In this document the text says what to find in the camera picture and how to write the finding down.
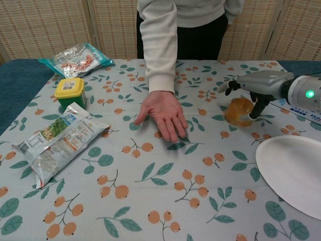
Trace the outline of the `person's right hand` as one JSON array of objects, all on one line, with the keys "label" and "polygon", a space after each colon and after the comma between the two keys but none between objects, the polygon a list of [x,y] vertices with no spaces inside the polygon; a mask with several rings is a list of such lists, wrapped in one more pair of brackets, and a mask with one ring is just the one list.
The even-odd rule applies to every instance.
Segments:
[{"label": "person's right hand", "polygon": [[134,121],[137,126],[151,116],[165,141],[176,143],[186,136],[188,128],[181,104],[169,91],[153,91],[144,99]]}]

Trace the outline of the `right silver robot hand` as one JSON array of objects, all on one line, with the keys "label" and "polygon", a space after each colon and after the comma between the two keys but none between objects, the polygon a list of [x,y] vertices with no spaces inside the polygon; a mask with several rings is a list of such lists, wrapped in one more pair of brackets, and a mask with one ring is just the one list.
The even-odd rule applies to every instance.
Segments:
[{"label": "right silver robot hand", "polygon": [[242,121],[257,119],[271,101],[287,99],[289,87],[294,81],[291,72],[263,70],[229,80],[218,88],[218,93],[228,96],[238,89],[250,93],[252,102],[255,103],[251,113],[239,117]]}]

